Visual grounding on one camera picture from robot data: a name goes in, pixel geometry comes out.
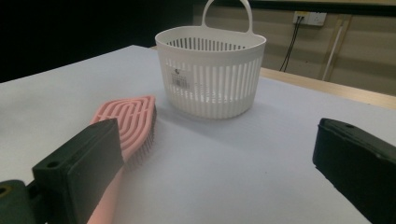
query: white tabletop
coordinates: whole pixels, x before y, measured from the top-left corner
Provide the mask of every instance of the white tabletop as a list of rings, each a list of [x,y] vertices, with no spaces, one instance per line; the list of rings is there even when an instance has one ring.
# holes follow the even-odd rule
[[[127,176],[126,223],[368,223],[312,163],[317,125],[339,119],[396,145],[395,110],[260,78],[245,114],[193,118],[167,101],[156,50],[134,46],[0,84],[0,180],[32,181],[100,104],[146,94],[156,135]]]

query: wooden table edge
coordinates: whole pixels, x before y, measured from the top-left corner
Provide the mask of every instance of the wooden table edge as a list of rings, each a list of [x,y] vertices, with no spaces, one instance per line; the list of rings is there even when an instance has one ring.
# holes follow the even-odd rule
[[[292,85],[304,87],[310,90],[322,91],[329,94],[341,96],[350,100],[377,105],[385,108],[396,109],[396,97],[373,91],[365,91],[357,88],[343,86],[331,82],[325,82],[308,77],[300,77],[293,74],[278,72],[275,70],[262,68],[262,77],[286,82]]]

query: pink plastic comb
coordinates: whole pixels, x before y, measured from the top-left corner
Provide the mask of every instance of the pink plastic comb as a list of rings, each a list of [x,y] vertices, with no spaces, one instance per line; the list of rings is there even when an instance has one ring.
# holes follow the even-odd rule
[[[140,164],[149,153],[157,117],[154,103],[154,96],[110,101],[103,104],[91,120],[91,124],[93,124],[105,119],[117,119],[122,157],[125,163]],[[125,166],[122,167],[108,185],[88,221],[89,224],[112,223],[120,182],[125,169]]]

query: black cable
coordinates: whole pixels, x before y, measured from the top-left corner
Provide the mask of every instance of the black cable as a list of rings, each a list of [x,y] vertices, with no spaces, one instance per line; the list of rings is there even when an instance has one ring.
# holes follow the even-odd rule
[[[283,65],[285,64],[285,62],[289,63],[289,57],[290,57],[290,54],[291,54],[291,50],[292,50],[292,48],[294,46],[294,42],[295,42],[296,37],[297,37],[298,28],[299,28],[301,22],[303,21],[303,19],[304,19],[304,17],[298,17],[297,18],[297,22],[294,24],[293,37],[291,38],[291,42],[290,42],[290,45],[289,45],[288,53],[286,54],[285,60],[283,60],[282,66],[280,66],[279,71],[282,71],[282,68],[283,68]]]
[[[291,49],[290,49],[290,52],[289,52],[289,57],[288,57],[288,60],[286,61],[285,69],[283,69],[283,72],[286,72],[286,68],[288,67],[289,59],[290,59],[290,55],[291,55],[291,51],[293,50],[294,43],[296,42],[297,33],[298,33],[298,28],[300,27],[300,24],[301,24],[301,21],[302,21],[302,20],[303,20],[303,18],[300,20],[300,22],[299,22],[298,25],[297,25],[296,35],[295,35],[295,37],[294,37],[293,43],[291,44]]]

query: dark background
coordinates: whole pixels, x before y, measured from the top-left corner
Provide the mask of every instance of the dark background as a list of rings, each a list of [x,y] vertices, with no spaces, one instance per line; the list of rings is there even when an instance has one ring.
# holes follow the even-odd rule
[[[192,24],[190,0],[0,0],[0,82],[130,45]]]

